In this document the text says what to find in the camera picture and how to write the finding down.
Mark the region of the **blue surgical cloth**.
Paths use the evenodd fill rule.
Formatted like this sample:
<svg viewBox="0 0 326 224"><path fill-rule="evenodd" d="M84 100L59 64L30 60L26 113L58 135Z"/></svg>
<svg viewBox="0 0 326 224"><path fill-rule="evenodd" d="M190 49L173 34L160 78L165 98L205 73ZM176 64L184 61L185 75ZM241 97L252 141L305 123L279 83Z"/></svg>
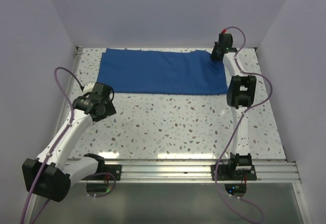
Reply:
<svg viewBox="0 0 326 224"><path fill-rule="evenodd" d="M97 82L116 93L223 95L227 93L224 65L210 53L107 49Z"/></svg>

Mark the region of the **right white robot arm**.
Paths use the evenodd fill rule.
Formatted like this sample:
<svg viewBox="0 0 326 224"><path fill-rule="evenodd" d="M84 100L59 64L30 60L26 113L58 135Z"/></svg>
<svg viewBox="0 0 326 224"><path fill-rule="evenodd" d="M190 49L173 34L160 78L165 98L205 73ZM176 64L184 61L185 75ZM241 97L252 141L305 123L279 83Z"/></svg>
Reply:
<svg viewBox="0 0 326 224"><path fill-rule="evenodd" d="M249 75L240 61L236 61L238 50L233 47L233 37L224 29L214 43L211 59L222 62L231 75L226 101L231 109L234 129L224 153L229 149L227 162L217 161L213 180L242 180L249 177L256 180L249 147L248 118L245 113L254 103L257 79Z"/></svg>

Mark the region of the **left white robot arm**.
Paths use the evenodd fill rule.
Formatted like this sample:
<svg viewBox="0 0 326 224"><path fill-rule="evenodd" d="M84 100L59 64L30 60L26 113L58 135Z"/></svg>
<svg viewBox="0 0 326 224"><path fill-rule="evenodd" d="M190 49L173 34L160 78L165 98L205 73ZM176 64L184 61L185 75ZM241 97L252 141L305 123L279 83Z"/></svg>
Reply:
<svg viewBox="0 0 326 224"><path fill-rule="evenodd" d="M116 114L113 99L111 86L98 82L85 85L84 94L73 101L67 120L46 149L36 159L28 158L23 163L22 172L29 193L60 202L71 186L88 176L96 180L115 178L107 172L104 158L96 154L87 153L79 161L66 164L85 130L92 123Z"/></svg>

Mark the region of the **aluminium left side rail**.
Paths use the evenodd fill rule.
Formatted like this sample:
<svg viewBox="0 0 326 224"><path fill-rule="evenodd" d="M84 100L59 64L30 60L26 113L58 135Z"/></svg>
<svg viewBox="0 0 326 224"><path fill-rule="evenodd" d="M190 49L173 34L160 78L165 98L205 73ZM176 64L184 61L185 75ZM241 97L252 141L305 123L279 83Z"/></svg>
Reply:
<svg viewBox="0 0 326 224"><path fill-rule="evenodd" d="M72 106L72 102L68 96L69 90L64 90L64 88L62 87L62 85L59 82L58 79L58 71L59 70L64 70L66 72L68 72L73 79L75 79L77 81L77 83L79 84L79 86L81 87L81 89L83 88L83 86L81 85L80 81L78 80L78 78L76 77L76 75L70 71L69 69L65 68L65 67L56 67L54 70L54 78L55 81L57 83L57 86L59 87L61 93L64 95L64 98L66 100L66 102L69 105L70 108L70 116L68 117L68 119L64 122L63 127L58 128L57 133L54 135L52 141L49 143L49 145L47 146L47 150L48 152L45 154L45 159L44 162L48 161L50 158L52 158L53 154L55 153L59 143L61 142L62 138L65 136L66 132L69 130L69 128L72 126L73 124L73 119L74 119L74 109Z"/></svg>

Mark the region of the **aluminium rail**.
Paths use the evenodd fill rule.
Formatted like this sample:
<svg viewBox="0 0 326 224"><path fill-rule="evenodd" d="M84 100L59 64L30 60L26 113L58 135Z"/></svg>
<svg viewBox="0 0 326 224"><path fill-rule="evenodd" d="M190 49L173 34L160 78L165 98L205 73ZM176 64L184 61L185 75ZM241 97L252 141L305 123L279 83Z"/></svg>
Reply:
<svg viewBox="0 0 326 224"><path fill-rule="evenodd" d="M59 82L58 79L58 71L59 70L64 70L66 72L68 72L73 79L75 79L77 81L77 83L79 84L79 86L81 87L81 89L83 88L83 86L81 85L80 81L78 80L78 78L76 77L76 75L70 71L69 69L65 68L65 67L56 67L54 70L54 78L55 81L57 83L57 86L59 87L61 93L64 95L64 98L66 100L66 102L69 105L70 108L70 116L68 117L68 119L64 122L63 127L58 128L57 133L54 135L52 141L49 143L49 145L47 146L47 150L48 152L45 154L45 159L44 162L48 161L50 158L52 158L53 154L55 153L59 143L61 142L62 138L65 136L66 132L69 130L69 128L72 126L73 124L73 119L74 119L74 109L72 106L72 102L68 96L69 90L64 90L64 88L62 87L62 85Z"/></svg>
<svg viewBox="0 0 326 224"><path fill-rule="evenodd" d="M106 164L122 165L121 183L299 183L301 181L295 163L286 161L255 160L256 181L215 181L213 180L215 162L212 160L106 160L101 166L95 159L68 160L58 168L67 174L71 183L104 181L101 175L113 177L110 173L97 173Z"/></svg>

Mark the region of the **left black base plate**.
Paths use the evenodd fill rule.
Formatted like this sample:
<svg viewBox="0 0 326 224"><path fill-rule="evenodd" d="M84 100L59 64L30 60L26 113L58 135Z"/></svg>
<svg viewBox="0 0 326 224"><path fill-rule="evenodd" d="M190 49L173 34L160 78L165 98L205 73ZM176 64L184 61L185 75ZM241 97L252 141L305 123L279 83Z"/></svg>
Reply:
<svg viewBox="0 0 326 224"><path fill-rule="evenodd" d="M120 181L121 174L122 174L122 165L106 164L105 166L102 167L102 169L98 170L97 173L110 173L115 177L116 181ZM108 175L101 175L99 176L99 178L103 179L106 182L113 179L113 177Z"/></svg>

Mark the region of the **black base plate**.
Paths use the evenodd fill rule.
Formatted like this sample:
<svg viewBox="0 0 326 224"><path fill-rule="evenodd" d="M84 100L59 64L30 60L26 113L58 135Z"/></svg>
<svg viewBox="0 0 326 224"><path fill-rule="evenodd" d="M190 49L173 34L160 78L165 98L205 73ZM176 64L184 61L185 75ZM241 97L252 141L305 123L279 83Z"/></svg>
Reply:
<svg viewBox="0 0 326 224"><path fill-rule="evenodd" d="M110 173L115 177L116 181L120 181L121 174L122 174L122 165L106 164L105 166L102 167L102 169L98 170L97 173ZM113 179L113 177L108 175L101 175L99 176L99 178L103 179L106 182Z"/></svg>
<svg viewBox="0 0 326 224"><path fill-rule="evenodd" d="M256 169L254 165L249 166L248 170L232 170L226 162L220 162L217 173L218 181L256 181Z"/></svg>

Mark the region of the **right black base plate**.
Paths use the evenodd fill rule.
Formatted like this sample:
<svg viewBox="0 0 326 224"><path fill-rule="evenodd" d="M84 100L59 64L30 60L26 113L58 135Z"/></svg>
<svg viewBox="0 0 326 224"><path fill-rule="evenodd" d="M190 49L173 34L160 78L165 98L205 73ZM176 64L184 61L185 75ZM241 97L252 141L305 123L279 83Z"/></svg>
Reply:
<svg viewBox="0 0 326 224"><path fill-rule="evenodd" d="M248 170L232 170L226 162L220 162L217 173L218 181L256 181L256 169L254 165L249 166Z"/></svg>

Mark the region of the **aluminium front rail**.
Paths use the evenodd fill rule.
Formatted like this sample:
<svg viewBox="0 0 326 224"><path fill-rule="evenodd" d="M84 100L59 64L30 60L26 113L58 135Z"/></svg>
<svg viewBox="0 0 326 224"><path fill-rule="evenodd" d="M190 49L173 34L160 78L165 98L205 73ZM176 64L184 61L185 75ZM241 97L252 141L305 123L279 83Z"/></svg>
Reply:
<svg viewBox="0 0 326 224"><path fill-rule="evenodd" d="M58 168L67 174L71 183L104 181L101 175L113 177L110 173L97 173L106 164L122 165L121 183L299 183L301 181L295 163L286 161L255 160L256 181L215 181L213 180L215 162L212 160L106 160L101 166L95 159L68 160Z"/></svg>

